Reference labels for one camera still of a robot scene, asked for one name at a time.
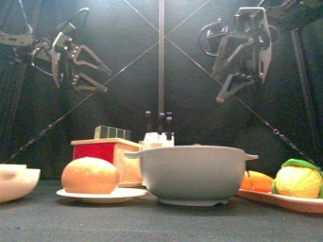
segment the metal pole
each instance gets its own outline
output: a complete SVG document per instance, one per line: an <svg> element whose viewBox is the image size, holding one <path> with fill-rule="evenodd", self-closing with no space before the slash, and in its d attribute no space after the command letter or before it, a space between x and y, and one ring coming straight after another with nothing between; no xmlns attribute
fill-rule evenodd
<svg viewBox="0 0 323 242"><path fill-rule="evenodd" d="M300 79L300 85L302 90L304 104L305 104L305 112L309 121L309 134L312 139L312 149L314 155L320 154L320 142L318 142L318 133L317 133L317 121L314 118L314 110L312 105L312 93L310 93L310 84L306 75L306 68L304 63L302 49L301 49L301 40L300 40L300 32L298 29L293 29L290 32L290 40L294 52L294 59L297 65L297 73Z"/></svg>
<svg viewBox="0 0 323 242"><path fill-rule="evenodd" d="M164 0L158 0L158 100L157 100L157 113L164 112L164 13L165 4Z"/></svg>

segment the red box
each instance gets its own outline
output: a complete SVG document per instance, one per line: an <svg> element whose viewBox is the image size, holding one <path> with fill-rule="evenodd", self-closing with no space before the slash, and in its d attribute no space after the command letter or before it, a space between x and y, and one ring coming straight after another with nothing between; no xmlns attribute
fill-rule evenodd
<svg viewBox="0 0 323 242"><path fill-rule="evenodd" d="M142 183L138 159L124 157L125 152L134 152L140 145L120 138L72 141L73 160L94 157L110 162L120 174L118 187L138 186Z"/></svg>

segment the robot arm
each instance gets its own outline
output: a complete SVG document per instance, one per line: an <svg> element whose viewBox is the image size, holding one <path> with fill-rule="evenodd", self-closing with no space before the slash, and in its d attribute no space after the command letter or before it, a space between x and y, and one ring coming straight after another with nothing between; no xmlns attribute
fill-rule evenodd
<svg viewBox="0 0 323 242"><path fill-rule="evenodd" d="M50 43L48 39L44 39L41 42L37 41L34 39L33 30L29 26L26 33L20 35L10 35L0 31L0 44L10 46L13 52L16 47L26 47L24 50L28 52L25 54L32 56L32 66L36 67L42 73L53 77L57 87L60 87L60 84L64 81L69 83L76 91L89 90L105 92L106 88L82 71L80 71L80 69L82 66L86 66L92 70L110 75L112 72L109 68L98 59L93 51L85 45L74 44L73 38L66 35L76 30L72 20L76 19L82 13L86 14L86 12L88 8L80 9L78 12L72 16L70 20L60 25L60 31L53 43ZM52 63L50 73L45 72L34 65L34 60L42 60Z"/></svg>
<svg viewBox="0 0 323 242"><path fill-rule="evenodd" d="M232 32L220 20L200 30L201 49L208 56L216 57L212 77L221 84L217 102L224 102L246 86L265 82L272 45L280 32L321 18L323 0L281 2L272 7L272 0L262 0L256 8L240 8Z"/></svg>
<svg viewBox="0 0 323 242"><path fill-rule="evenodd" d="M265 81L270 61L270 39L262 8L240 8L234 14L236 30L218 42L212 77L224 82L217 102L245 86Z"/></svg>

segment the orange plate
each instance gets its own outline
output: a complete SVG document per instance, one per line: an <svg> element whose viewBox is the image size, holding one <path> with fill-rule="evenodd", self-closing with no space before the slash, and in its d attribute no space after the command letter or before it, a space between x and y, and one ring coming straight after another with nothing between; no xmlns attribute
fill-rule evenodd
<svg viewBox="0 0 323 242"><path fill-rule="evenodd" d="M323 214L323 199L302 199L241 189L237 197L273 204L297 212Z"/></svg>

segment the dark table surface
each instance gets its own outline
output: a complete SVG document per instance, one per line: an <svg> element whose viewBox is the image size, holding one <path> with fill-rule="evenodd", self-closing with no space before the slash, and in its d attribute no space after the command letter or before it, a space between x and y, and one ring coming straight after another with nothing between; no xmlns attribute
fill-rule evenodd
<svg viewBox="0 0 323 242"><path fill-rule="evenodd" d="M323 241L323 216L230 198L184 207L150 194L113 204L61 197L40 181L22 199L0 203L0 241Z"/></svg>

